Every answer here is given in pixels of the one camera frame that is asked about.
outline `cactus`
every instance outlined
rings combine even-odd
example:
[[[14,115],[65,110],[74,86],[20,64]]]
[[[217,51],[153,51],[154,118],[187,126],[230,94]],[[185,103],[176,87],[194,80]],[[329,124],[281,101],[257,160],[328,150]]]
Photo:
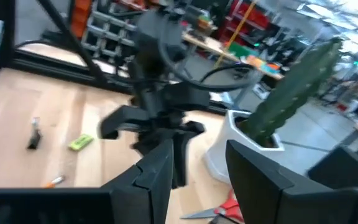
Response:
[[[267,139],[275,130],[283,126],[318,91],[320,84],[333,74],[333,68],[340,59],[341,47],[342,40],[333,38],[310,50],[300,63],[292,66],[256,111],[239,123],[239,129],[266,147]]]

